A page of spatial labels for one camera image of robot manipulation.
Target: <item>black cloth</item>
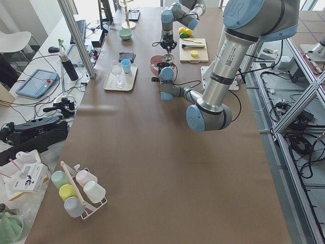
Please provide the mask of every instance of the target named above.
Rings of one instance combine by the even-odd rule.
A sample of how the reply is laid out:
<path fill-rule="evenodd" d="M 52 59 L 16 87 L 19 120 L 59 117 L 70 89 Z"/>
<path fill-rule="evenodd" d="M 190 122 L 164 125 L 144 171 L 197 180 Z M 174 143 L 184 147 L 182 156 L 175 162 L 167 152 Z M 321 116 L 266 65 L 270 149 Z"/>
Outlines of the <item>black cloth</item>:
<path fill-rule="evenodd" d="M 9 62 L 0 54 L 0 81 L 10 88 L 16 83 L 18 75 Z"/>

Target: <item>black box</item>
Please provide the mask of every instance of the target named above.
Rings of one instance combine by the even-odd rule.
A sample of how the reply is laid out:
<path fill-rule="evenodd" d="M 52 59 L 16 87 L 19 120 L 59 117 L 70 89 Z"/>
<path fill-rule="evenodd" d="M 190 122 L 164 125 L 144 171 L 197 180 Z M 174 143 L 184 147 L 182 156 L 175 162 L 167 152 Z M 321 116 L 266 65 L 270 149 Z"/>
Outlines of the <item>black box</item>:
<path fill-rule="evenodd" d="M 91 44 L 93 47 L 102 47 L 103 41 L 104 41 L 105 33 L 102 29 L 96 30 L 91 35 Z"/>

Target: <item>white tray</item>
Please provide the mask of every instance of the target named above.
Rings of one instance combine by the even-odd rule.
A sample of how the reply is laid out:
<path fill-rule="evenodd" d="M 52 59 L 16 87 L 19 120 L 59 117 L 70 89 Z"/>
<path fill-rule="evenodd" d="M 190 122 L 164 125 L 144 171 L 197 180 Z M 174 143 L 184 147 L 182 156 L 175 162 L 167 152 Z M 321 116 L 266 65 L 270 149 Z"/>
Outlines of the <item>white tray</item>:
<path fill-rule="evenodd" d="M 138 71 L 138 66 L 136 64 L 131 64 L 131 72 L 125 74 L 122 72 L 120 75 L 120 79 L 125 82 L 125 86 L 122 88 L 117 88 L 115 86 L 117 82 L 117 77 L 111 73 L 111 70 L 108 72 L 107 77 L 104 82 L 104 89 L 105 90 L 118 90 L 122 92 L 128 92 L 133 89 L 134 81 L 136 79 Z"/>

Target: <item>brown tabletop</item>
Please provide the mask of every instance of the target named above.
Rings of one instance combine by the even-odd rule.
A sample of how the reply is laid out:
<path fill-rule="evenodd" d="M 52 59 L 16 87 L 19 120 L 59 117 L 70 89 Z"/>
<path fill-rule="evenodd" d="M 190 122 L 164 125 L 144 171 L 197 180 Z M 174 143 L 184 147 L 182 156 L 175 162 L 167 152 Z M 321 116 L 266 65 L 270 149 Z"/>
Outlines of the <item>brown tabletop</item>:
<path fill-rule="evenodd" d="M 189 103 L 162 101 L 150 81 L 150 57 L 165 54 L 151 46 L 160 40 L 162 9 L 141 8 L 129 41 L 117 35 L 121 15 L 114 19 L 61 156 L 98 177 L 108 204 L 87 220 L 73 219 L 51 183 L 26 243 L 290 243 L 245 87 L 236 92 L 243 108 L 235 122 L 196 133 L 185 119 Z M 208 9 L 194 30 L 194 38 L 206 38 L 210 61 L 221 19 L 220 9 Z M 134 89 L 107 92 L 110 61 L 121 51 L 137 54 Z M 178 47 L 173 54 L 176 83 L 201 78 L 202 64 L 180 64 Z M 238 113 L 232 94 L 225 103 Z"/>

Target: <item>wine glass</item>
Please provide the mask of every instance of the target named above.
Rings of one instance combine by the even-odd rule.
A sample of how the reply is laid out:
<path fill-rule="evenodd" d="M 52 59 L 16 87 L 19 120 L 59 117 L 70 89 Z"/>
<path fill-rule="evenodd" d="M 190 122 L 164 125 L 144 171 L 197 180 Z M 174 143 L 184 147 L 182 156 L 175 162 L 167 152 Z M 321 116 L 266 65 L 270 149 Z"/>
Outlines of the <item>wine glass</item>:
<path fill-rule="evenodd" d="M 111 62 L 111 72 L 113 75 L 116 75 L 116 77 L 117 77 L 117 82 L 116 82 L 115 86 L 117 88 L 123 88 L 124 81 L 120 80 L 120 74 L 122 74 L 122 65 L 120 64 L 119 61 L 113 60 Z"/>

